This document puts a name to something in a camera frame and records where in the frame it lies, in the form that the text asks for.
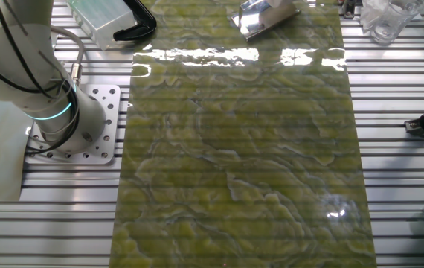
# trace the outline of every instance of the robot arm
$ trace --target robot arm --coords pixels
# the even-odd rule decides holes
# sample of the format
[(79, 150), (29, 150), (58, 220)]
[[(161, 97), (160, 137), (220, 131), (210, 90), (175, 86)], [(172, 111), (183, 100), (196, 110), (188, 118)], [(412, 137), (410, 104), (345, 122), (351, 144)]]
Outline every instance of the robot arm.
[[(103, 132), (105, 114), (55, 58), (52, 8), (53, 0), (0, 0), (0, 101), (11, 101), (31, 117), (51, 146), (29, 153), (76, 153)], [(73, 70), (79, 80), (80, 64)]]

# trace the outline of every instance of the slotted aluminum rail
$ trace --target slotted aluminum rail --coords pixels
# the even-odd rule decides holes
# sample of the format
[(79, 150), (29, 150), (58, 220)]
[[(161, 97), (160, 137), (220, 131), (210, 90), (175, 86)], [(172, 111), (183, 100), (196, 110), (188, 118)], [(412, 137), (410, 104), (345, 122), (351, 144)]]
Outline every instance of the slotted aluminum rail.
[[(52, 22), (86, 44), (83, 83), (121, 88), (115, 163), (25, 170), (20, 201), (0, 203), (0, 268), (107, 268), (132, 50), (101, 51), (64, 1), (54, 2)], [(372, 42), (356, 18), (341, 20), (341, 25), (377, 264), (423, 268), (424, 139), (406, 135), (403, 122), (424, 113), (424, 16), (389, 46)], [(55, 54), (70, 66), (77, 46), (60, 37)]]

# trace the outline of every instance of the marble pattern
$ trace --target marble pattern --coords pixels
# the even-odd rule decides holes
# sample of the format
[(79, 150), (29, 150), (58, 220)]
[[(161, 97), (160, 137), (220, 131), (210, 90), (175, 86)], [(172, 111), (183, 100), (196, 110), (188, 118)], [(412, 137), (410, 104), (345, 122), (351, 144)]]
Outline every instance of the marble pattern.
[(146, 0), (110, 267), (375, 267), (334, 1), (247, 44), (232, 0)]

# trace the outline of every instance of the black handle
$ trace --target black handle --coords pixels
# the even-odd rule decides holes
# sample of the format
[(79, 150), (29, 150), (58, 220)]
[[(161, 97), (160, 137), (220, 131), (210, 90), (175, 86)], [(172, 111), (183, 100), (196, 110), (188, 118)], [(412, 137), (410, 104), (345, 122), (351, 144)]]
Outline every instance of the black handle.
[(151, 12), (139, 0), (123, 0), (135, 14), (137, 25), (113, 34), (115, 41), (135, 41), (154, 32), (157, 22)]

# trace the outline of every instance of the perforated metal plate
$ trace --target perforated metal plate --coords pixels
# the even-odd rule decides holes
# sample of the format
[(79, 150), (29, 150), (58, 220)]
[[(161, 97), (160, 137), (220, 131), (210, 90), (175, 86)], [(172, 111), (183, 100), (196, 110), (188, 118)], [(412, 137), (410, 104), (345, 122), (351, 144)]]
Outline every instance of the perforated metal plate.
[[(30, 165), (107, 165), (115, 156), (115, 139), (118, 128), (118, 114), (121, 100), (119, 86), (111, 85), (82, 85), (82, 90), (94, 96), (103, 107), (106, 120), (105, 129), (96, 142), (81, 153), (70, 154), (53, 150), (48, 153), (26, 156), (25, 161)], [(39, 127), (33, 123), (30, 131), (31, 139), (28, 145), (34, 148), (45, 146)]]

